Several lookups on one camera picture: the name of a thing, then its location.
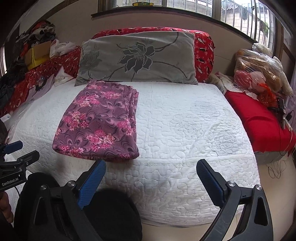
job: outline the folded purple floral cloth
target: folded purple floral cloth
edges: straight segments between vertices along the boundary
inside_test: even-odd
[[[138,95],[131,86],[91,81],[64,113],[52,148],[90,160],[120,162],[137,158]]]

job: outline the red pillow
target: red pillow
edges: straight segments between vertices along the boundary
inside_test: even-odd
[[[195,35],[194,41],[194,65],[196,79],[198,82],[205,82],[213,69],[214,63],[214,43],[209,34],[197,30],[187,30],[181,28],[164,28],[164,27],[138,27],[138,28],[123,28],[116,30],[108,30],[97,33],[92,39],[108,36],[108,35],[125,35],[132,33],[141,33],[148,31],[179,31],[189,32]]]
[[[283,130],[275,114],[266,106],[245,93],[227,91],[225,98],[240,117],[254,152],[293,149],[296,143],[294,131],[291,133],[288,128]]]

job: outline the floor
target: floor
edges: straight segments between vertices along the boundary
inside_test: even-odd
[[[292,157],[282,158],[281,168],[285,170],[279,179],[271,178],[267,165],[259,165],[261,185],[265,191],[271,211],[274,241],[280,241],[293,221],[296,201],[296,170]],[[237,226],[239,216],[235,217],[224,240],[229,240]],[[143,224],[143,241],[193,241],[199,240],[210,224],[191,228],[155,227]]]

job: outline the windowsill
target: windowsill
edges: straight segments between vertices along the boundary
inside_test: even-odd
[[[113,8],[111,10],[107,10],[107,11],[103,11],[103,12],[98,12],[98,13],[94,13],[91,14],[92,19],[97,19],[100,17],[104,17],[107,15],[115,15],[115,14],[119,14],[119,13],[124,13],[124,12],[163,12],[163,13],[168,13],[168,12],[172,12],[172,13],[177,13],[177,14],[181,14],[181,15],[189,15],[192,17],[196,17],[196,18],[201,18],[204,20],[207,20],[209,22],[218,24],[220,26],[223,26],[227,29],[229,29],[230,31],[242,36],[243,38],[245,38],[246,40],[250,41],[251,43],[257,43],[257,41],[253,40],[251,37],[249,37],[248,35],[246,35],[245,33],[239,31],[238,29],[224,23],[221,21],[218,21],[212,17],[200,14],[200,13],[196,13],[196,12],[191,12],[188,10],[184,10],[184,9],[178,9],[178,8],[172,8],[172,7],[161,7],[161,6],[154,6],[154,7],[146,7],[146,6],[137,6],[137,7],[133,7],[133,6],[126,6],[126,7],[116,7]]]

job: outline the wrapped stuffed animal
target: wrapped stuffed animal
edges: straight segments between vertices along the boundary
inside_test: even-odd
[[[252,46],[252,50],[261,54],[265,54],[268,57],[272,58],[272,51],[270,48],[267,48],[264,44],[254,43]]]
[[[270,54],[267,50],[268,48],[265,46],[262,47],[261,45],[256,44],[253,49],[258,49],[259,47],[261,52]],[[287,77],[283,72],[283,66],[278,58],[271,58],[255,51],[240,49],[236,53],[236,61],[234,73],[237,71],[244,71],[250,74],[252,72],[261,72],[265,77],[266,84],[273,93],[282,90],[286,96],[293,94],[293,90],[290,87]],[[238,82],[242,81],[241,79],[238,80],[236,78],[234,78],[234,80]]]
[[[262,93],[266,90],[261,86],[261,84],[265,84],[266,78],[259,71],[248,73],[246,71],[238,70],[234,74],[234,81],[239,87],[255,94]]]

